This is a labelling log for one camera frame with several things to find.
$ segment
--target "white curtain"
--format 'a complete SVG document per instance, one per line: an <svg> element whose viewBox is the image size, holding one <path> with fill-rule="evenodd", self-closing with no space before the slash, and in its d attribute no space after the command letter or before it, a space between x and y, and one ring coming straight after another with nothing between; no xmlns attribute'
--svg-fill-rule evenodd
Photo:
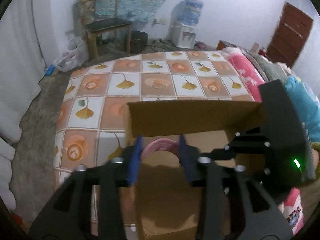
<svg viewBox="0 0 320 240"><path fill-rule="evenodd" d="M45 68L31 1L12 0L0 20L0 196L10 210L16 203L9 191L14 157L9 144L20 139L20 120L40 92Z"/></svg>

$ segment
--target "black chair seat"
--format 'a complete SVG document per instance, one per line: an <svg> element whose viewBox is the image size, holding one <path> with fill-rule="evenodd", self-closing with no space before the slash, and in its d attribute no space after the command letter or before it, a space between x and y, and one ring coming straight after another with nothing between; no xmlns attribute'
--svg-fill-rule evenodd
<svg viewBox="0 0 320 240"><path fill-rule="evenodd" d="M111 18L111 19L104 19L104 20L99 20L96 22L89 23L85 27L89 32L93 33L93 32L102 31L102 30L106 30L114 27L130 25L131 23L132 23L131 21L127 21L124 19Z"/></svg>

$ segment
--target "brown door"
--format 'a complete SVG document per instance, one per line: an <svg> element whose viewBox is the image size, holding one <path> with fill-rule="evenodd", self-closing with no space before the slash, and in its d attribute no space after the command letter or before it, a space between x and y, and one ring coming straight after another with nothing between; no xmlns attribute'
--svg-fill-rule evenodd
<svg viewBox="0 0 320 240"><path fill-rule="evenodd" d="M279 26L267 49L273 62L292 67L298 58L312 27L313 20L304 12L286 3Z"/></svg>

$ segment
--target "pink strap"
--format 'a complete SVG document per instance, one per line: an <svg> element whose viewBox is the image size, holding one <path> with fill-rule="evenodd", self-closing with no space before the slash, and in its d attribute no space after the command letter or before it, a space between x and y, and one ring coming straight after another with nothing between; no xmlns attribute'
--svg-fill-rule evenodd
<svg viewBox="0 0 320 240"><path fill-rule="evenodd" d="M179 143L177 143L176 141L168 138L159 138L148 143L148 145L143 149L141 153L141 160L143 160L146 156L156 151L167 151L178 156L178 150Z"/></svg>

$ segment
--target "wooden chair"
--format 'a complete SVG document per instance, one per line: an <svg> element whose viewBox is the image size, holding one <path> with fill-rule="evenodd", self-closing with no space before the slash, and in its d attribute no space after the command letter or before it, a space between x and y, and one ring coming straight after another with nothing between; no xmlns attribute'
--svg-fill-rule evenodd
<svg viewBox="0 0 320 240"><path fill-rule="evenodd" d="M84 19L86 18L86 8L84 4L89 1L96 1L96 0L81 0L81 4L83 5L84 9ZM88 23L85 25L85 29L88 35L88 42L91 42L93 55L97 58L98 55L98 47L97 47L97 36L111 31L116 31L122 28L128 29L128 39L127 39L127 51L130 54L130 41L131 41L131 22L117 18L117 7L118 7L118 0L115 3L115 16L114 18L103 19Z"/></svg>

